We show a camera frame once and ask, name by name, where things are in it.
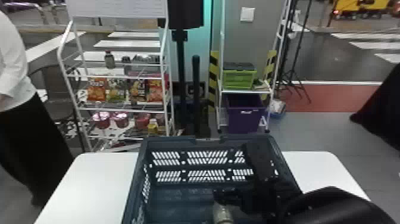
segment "wall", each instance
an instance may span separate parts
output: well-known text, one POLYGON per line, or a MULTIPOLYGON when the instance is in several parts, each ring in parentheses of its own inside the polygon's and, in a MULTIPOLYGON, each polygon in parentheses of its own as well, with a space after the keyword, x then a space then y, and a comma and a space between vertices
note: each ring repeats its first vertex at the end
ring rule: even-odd
MULTIPOLYGON (((224 61, 250 62, 262 75, 267 53, 276 36, 276 29, 285 0, 226 0, 224 61), (255 8, 252 23, 240 22, 242 7, 255 8)), ((214 1, 212 49, 218 51, 221 0, 214 1)))

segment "white paper sign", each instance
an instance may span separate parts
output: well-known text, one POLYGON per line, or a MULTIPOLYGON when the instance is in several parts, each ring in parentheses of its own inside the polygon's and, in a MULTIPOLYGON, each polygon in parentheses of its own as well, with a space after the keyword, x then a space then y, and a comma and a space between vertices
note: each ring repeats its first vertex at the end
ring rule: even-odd
POLYGON ((73 17, 165 18, 167 0, 66 0, 73 17))

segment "white shirt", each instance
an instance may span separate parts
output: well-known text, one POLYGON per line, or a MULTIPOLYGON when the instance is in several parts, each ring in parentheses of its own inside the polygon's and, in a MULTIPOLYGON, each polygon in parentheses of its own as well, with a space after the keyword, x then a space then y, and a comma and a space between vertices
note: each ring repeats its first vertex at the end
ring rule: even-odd
POLYGON ((25 46, 17 28, 0 11, 0 112, 30 100, 36 88, 27 77, 25 46))

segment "snack bag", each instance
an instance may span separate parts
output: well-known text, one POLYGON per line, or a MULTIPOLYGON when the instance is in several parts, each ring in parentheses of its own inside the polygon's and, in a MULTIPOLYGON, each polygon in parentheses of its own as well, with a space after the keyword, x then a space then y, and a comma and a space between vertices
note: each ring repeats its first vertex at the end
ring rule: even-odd
POLYGON ((88 101, 105 101, 106 78, 89 78, 89 87, 87 88, 88 101))
POLYGON ((126 81, 122 79, 108 79, 109 101, 124 101, 126 98, 126 81))
MULTIPOLYGON (((161 77, 161 74, 148 74, 152 77, 161 77)), ((164 75, 165 89, 168 90, 168 74, 164 75)), ((163 101, 163 87, 161 80, 148 80, 149 92, 147 94, 148 102, 161 102, 163 101)))
POLYGON ((146 80, 131 80, 129 87, 130 102, 136 104, 137 102, 146 101, 146 80))
POLYGON ((159 102, 163 100, 163 88, 161 80, 148 80, 149 94, 147 95, 148 102, 159 102))

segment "yellow vehicle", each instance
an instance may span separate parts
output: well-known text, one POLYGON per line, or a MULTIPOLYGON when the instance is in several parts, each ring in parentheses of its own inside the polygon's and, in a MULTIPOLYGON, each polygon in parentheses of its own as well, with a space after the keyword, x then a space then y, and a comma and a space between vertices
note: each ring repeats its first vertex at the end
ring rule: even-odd
POLYGON ((369 0, 362 1, 360 4, 361 18, 371 18, 376 15, 377 18, 382 18, 382 14, 388 7, 389 0, 369 0))
POLYGON ((332 14, 337 20, 344 17, 356 20, 358 10, 360 10, 359 0, 336 0, 332 14))

